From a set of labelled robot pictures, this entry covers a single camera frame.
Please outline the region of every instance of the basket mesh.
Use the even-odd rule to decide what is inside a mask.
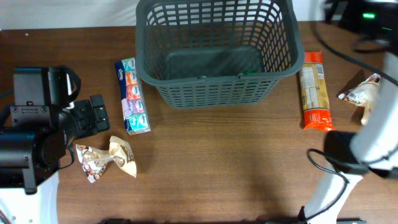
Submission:
[[[143,71],[156,80],[176,80],[175,85],[156,85],[171,106],[189,108],[259,102],[283,78],[269,77],[267,72],[287,70],[297,60],[291,52],[292,47],[296,48],[295,38],[286,29],[291,15],[283,1],[149,2],[153,4],[144,8]],[[170,59],[176,51],[237,47],[247,48],[247,53],[238,54],[240,57],[234,57],[225,67],[234,65],[243,72],[259,62],[256,72],[263,76],[225,82],[223,77],[237,76],[239,72],[220,69],[217,74],[207,75],[214,79],[208,78],[205,83],[180,84],[184,78],[203,76],[204,68],[198,65],[195,69],[194,59],[177,68],[175,64],[179,60]]]

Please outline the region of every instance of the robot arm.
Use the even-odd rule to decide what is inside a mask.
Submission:
[[[302,219],[309,224],[336,223],[338,214],[350,192],[367,172],[371,171],[383,178],[394,178],[398,170],[398,153],[396,153],[398,151],[396,131],[398,126],[398,24],[396,23],[398,1],[333,0],[332,2],[335,3],[334,7],[331,7],[334,11],[326,12],[327,22],[330,22],[332,14],[336,12],[337,4],[345,2],[347,10],[338,15],[341,18],[340,27],[360,32],[370,39],[376,39],[379,35],[382,39],[389,41],[390,47],[386,48],[389,52],[386,53],[384,59],[384,73],[389,77],[386,77],[388,80],[381,80],[377,105],[372,111],[369,123],[358,134],[328,133],[326,136],[325,152],[340,161],[358,164],[358,166],[347,168],[329,161],[328,169],[339,173],[345,179],[335,174],[325,174],[301,214]],[[364,12],[373,10],[381,16],[375,16],[375,20],[362,19]],[[326,43],[322,40],[320,42],[325,46]],[[340,57],[342,55],[339,52],[336,53],[335,50],[332,52]]]
[[[385,72],[398,80],[398,57],[392,53],[386,54],[384,62]],[[361,132],[353,136],[349,148],[356,161],[369,163],[369,170],[383,178],[393,177],[398,168],[398,154],[394,152],[398,146],[398,87],[387,80],[383,80],[379,90],[379,101],[373,110],[372,117]],[[331,164],[328,168],[336,170]],[[335,224],[337,216],[344,205],[349,193],[362,180],[363,174],[355,172],[341,172],[349,183],[340,199],[326,212],[307,221],[310,224]],[[305,217],[323,210],[334,201],[344,187],[344,180],[335,174],[325,174],[319,183],[311,201],[304,208]]]
[[[80,79],[67,67],[17,68],[14,89],[13,127],[0,127],[0,221],[57,223],[59,160],[68,149],[73,163],[74,140],[110,128],[106,108],[101,95],[72,104]]]

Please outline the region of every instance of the orange packaging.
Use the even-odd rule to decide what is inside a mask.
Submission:
[[[126,86],[137,84],[136,71],[126,72]]]
[[[300,84],[304,109],[304,129],[334,130],[321,51],[305,53],[304,65],[300,71]]]
[[[136,100],[136,99],[141,98],[138,84],[137,85],[129,85],[126,87],[126,89],[127,89],[127,96],[126,96],[127,100]]]

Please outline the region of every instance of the white wall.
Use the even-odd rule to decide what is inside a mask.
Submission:
[[[297,20],[308,21],[310,9],[319,9],[311,5],[312,1],[314,0],[293,0]],[[138,2],[139,0],[0,0],[0,29],[134,26]],[[317,19],[322,18],[320,11],[317,10]]]

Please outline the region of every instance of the gray plastic basket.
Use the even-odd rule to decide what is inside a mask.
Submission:
[[[291,0],[141,0],[136,68],[175,108],[262,101],[304,51]]]

